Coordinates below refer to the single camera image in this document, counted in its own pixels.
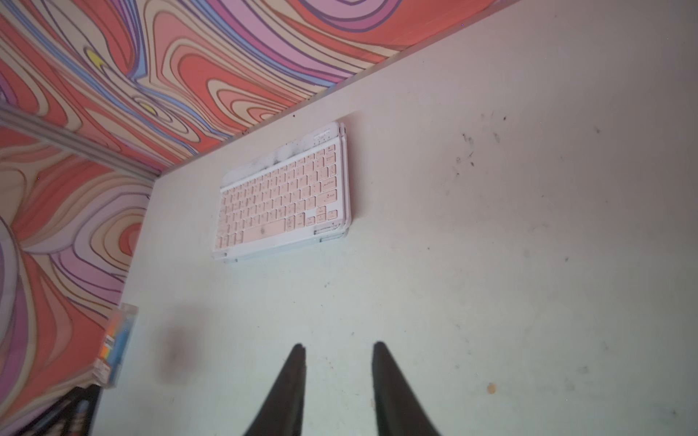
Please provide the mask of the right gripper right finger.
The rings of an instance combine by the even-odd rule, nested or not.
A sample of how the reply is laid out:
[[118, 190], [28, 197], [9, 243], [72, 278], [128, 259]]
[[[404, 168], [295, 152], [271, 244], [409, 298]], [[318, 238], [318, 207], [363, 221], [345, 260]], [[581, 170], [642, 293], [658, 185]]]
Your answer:
[[372, 376], [379, 435], [439, 435], [383, 342], [373, 348]]

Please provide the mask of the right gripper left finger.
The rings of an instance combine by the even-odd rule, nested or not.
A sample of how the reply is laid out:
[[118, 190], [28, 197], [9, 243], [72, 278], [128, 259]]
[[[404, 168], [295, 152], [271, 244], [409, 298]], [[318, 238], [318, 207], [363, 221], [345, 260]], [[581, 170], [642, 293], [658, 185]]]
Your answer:
[[245, 435], [302, 434], [306, 381], [306, 351], [296, 344]]

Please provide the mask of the pink keyboard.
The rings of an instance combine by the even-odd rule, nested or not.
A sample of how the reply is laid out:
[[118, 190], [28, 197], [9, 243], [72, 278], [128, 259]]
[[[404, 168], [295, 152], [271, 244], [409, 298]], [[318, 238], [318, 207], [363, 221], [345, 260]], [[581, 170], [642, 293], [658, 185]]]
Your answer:
[[216, 261], [224, 263], [240, 263], [270, 254], [290, 252], [307, 246], [318, 245], [318, 243], [327, 243], [343, 238], [348, 233], [348, 227], [336, 227], [325, 228], [319, 233], [310, 232], [303, 238], [293, 237], [292, 234], [289, 234], [289, 236], [275, 236], [254, 242], [251, 245], [236, 245], [233, 248], [215, 252], [212, 254], [212, 257]]
[[330, 123], [225, 175], [212, 256], [225, 263], [347, 235], [347, 135]]

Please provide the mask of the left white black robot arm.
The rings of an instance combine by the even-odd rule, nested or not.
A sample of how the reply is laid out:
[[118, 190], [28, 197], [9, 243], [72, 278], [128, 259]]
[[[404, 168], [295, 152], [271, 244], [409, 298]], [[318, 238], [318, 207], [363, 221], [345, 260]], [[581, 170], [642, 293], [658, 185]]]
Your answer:
[[75, 387], [15, 435], [89, 436], [102, 392], [97, 384]]

